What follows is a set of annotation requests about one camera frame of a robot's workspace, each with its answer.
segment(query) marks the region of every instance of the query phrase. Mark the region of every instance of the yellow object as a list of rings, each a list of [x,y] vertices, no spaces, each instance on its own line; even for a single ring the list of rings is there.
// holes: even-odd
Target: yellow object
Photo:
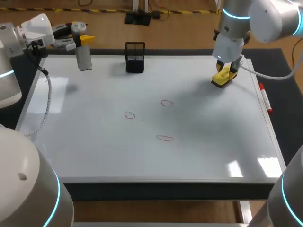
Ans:
[[[81,39],[81,45],[82,46],[86,46],[88,45],[93,39],[95,39],[94,36],[90,36],[90,35],[81,35],[80,36]]]
[[[220,72],[213,75],[212,83],[215,84],[217,87],[224,87],[229,82],[231,82],[231,80],[234,79],[237,74],[238,72],[232,73],[230,78],[230,66],[225,67]]]

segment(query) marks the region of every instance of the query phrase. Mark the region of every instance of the black cable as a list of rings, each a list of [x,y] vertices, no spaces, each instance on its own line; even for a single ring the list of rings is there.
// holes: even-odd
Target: black cable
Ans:
[[[298,45],[299,42],[301,42],[303,38],[299,39],[293,46],[293,50],[292,50],[292,63],[293,63],[293,69],[294,69],[294,49],[295,47]]]
[[[33,48],[33,51],[35,52],[36,54],[36,61],[34,61],[34,59],[28,54],[28,49],[29,47],[32,47]],[[39,48],[38,48],[38,44],[36,42],[32,42],[30,43],[29,45],[27,45],[27,48],[25,50],[25,53],[26,53],[26,56],[30,59],[30,61],[37,66],[38,70],[41,71],[44,75],[48,75],[48,71],[45,69],[45,68],[42,68],[40,65],[39,65],[39,55],[40,55],[40,52],[39,52]]]
[[[164,19],[164,20],[167,20],[169,18],[169,9],[165,6],[159,6],[158,4],[155,3],[155,0],[152,0],[152,2],[156,7],[167,10],[167,17]]]
[[[151,3],[149,1],[148,1],[148,5],[151,7],[151,10],[148,11],[148,12],[151,13],[152,12],[152,5],[151,5]]]
[[[93,3],[93,0],[90,0],[90,2],[87,4],[80,4],[80,0],[78,0],[78,6],[89,6],[92,3]]]

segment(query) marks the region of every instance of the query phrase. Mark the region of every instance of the whiteboard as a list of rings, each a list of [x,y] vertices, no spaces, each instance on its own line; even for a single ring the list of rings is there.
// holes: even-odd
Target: whiteboard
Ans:
[[[146,56],[142,74],[126,73],[124,56],[92,64],[80,72],[74,56],[42,61],[53,96],[31,140],[64,183],[275,183],[285,168],[254,75],[240,69],[218,88],[211,56]],[[17,130],[39,125],[47,92],[37,73]]]

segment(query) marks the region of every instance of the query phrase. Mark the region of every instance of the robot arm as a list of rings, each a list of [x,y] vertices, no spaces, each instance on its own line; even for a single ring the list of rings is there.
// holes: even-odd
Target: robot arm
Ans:
[[[10,58],[23,55],[23,50],[31,45],[39,49],[52,45],[55,48],[64,47],[66,50],[76,49],[76,59],[79,69],[91,69],[91,56],[88,41],[94,36],[85,35],[87,25],[83,22],[70,23],[68,31],[72,38],[61,39],[58,34],[63,34],[60,28],[64,25],[52,28],[46,14],[39,14],[35,18],[26,21],[21,26],[14,27],[12,23],[0,24],[0,109],[16,103],[22,96],[14,70],[10,65]],[[38,67],[44,74],[46,70]]]
[[[53,31],[46,14],[40,14],[21,27],[12,23],[0,25],[0,108],[16,103],[22,96],[10,58],[23,55],[32,42],[40,48],[54,43]]]
[[[218,72],[226,63],[231,63],[231,66],[224,80],[222,77],[213,77],[212,83],[224,87],[236,77],[243,46],[250,38],[250,30],[260,42],[303,35],[300,4],[301,1],[289,0],[224,1],[213,56],[218,60]]]

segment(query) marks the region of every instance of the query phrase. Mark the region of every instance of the gray cylinder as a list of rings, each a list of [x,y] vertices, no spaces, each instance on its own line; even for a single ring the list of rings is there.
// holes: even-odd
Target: gray cylinder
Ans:
[[[250,31],[250,0],[225,0],[219,30],[230,39],[246,38]]]
[[[19,101],[21,96],[14,70],[0,41],[0,109]]]
[[[302,227],[303,146],[278,179],[248,227]]]

